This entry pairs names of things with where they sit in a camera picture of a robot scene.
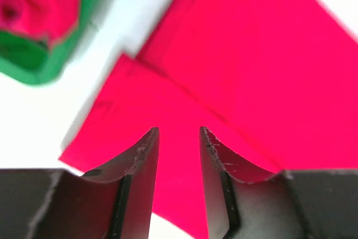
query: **green container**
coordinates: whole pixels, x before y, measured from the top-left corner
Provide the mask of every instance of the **green container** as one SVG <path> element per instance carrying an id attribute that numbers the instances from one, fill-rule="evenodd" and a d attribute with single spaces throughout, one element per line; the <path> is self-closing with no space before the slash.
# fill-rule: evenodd
<path id="1" fill-rule="evenodd" d="M 0 31 L 0 72 L 28 85 L 57 78 L 90 22 L 99 0 L 81 0 L 76 30 L 51 51 L 45 44 Z"/>

